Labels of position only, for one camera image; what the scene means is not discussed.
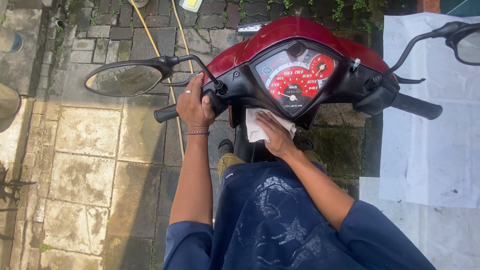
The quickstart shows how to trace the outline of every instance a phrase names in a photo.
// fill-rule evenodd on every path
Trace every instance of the black shoe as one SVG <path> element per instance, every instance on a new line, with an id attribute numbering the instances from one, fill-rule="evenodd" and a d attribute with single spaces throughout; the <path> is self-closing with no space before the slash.
<path id="1" fill-rule="evenodd" d="M 227 153 L 233 153 L 233 143 L 229 139 L 222 140 L 218 144 L 218 157 L 222 158 Z"/>
<path id="2" fill-rule="evenodd" d="M 302 138 L 300 141 L 298 141 L 297 148 L 300 151 L 305 152 L 307 150 L 314 151 L 315 146 L 313 145 L 312 140 L 309 138 Z"/>

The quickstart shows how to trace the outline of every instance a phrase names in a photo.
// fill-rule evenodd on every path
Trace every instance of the black rubber grip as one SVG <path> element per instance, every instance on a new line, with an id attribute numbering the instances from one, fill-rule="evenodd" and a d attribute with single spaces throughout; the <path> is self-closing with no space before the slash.
<path id="1" fill-rule="evenodd" d="M 432 104 L 418 98 L 398 93 L 391 107 L 433 120 L 444 110 L 440 105 Z"/>
<path id="2" fill-rule="evenodd" d="M 159 123 L 163 123 L 166 120 L 173 119 L 178 115 L 179 113 L 177 112 L 176 104 L 170 105 L 168 107 L 165 107 L 153 112 L 153 116 L 155 117 L 155 120 Z"/>

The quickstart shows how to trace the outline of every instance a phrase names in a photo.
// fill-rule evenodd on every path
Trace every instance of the white rag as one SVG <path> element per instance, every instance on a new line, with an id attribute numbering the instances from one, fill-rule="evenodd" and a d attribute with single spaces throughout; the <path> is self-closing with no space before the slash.
<path id="1" fill-rule="evenodd" d="M 253 143 L 256 141 L 260 140 L 267 140 L 269 141 L 270 139 L 268 138 L 267 134 L 262 130 L 261 127 L 259 127 L 255 122 L 253 121 L 255 119 L 255 113 L 263 111 L 265 113 L 271 113 L 269 110 L 265 109 L 260 109 L 260 108 L 255 108 L 255 109 L 247 109 L 247 115 L 245 117 L 245 122 L 247 124 L 247 135 L 248 135 L 248 141 Z M 274 115 L 272 113 L 273 117 L 277 119 L 277 121 L 282 125 L 286 130 L 289 131 L 290 137 L 293 139 L 293 136 L 295 136 L 295 132 L 297 129 L 295 128 L 295 124 L 293 122 L 289 122 L 285 119 L 281 119 L 280 117 Z"/>

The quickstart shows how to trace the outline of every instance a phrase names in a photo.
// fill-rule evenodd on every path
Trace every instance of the brick pavement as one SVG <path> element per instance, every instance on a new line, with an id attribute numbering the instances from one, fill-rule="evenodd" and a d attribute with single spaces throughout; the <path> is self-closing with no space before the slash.
<path id="1" fill-rule="evenodd" d="M 322 23 L 334 34 L 368 45 L 369 11 L 361 0 L 204 0 L 198 13 L 177 7 L 191 53 L 208 64 L 241 41 L 239 24 L 287 15 Z M 156 57 L 138 15 L 125 0 L 73 5 L 70 25 L 48 29 L 27 143 L 31 168 L 22 188 L 11 269 L 161 269 L 165 230 L 181 167 L 176 120 L 158 124 L 152 112 L 172 103 L 169 88 L 109 98 L 86 91 L 85 76 L 105 63 Z M 150 0 L 140 8 L 162 55 L 186 54 L 171 4 Z M 190 75 L 175 67 L 173 82 Z M 175 89 L 178 96 L 182 89 Z M 327 170 L 358 197 L 358 177 L 376 173 L 381 118 L 365 119 L 351 105 L 323 106 L 308 132 Z M 182 123 L 183 140 L 186 125 Z M 216 147 L 233 139 L 225 114 L 211 127 L 209 164 L 218 199 Z"/>

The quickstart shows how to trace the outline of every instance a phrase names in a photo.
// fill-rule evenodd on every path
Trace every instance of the speedometer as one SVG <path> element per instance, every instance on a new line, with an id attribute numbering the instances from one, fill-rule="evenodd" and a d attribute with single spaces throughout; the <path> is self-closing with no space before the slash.
<path id="1" fill-rule="evenodd" d="M 306 49 L 293 57 L 284 50 L 255 66 L 268 93 L 290 114 L 295 114 L 321 89 L 335 69 L 335 61 Z"/>

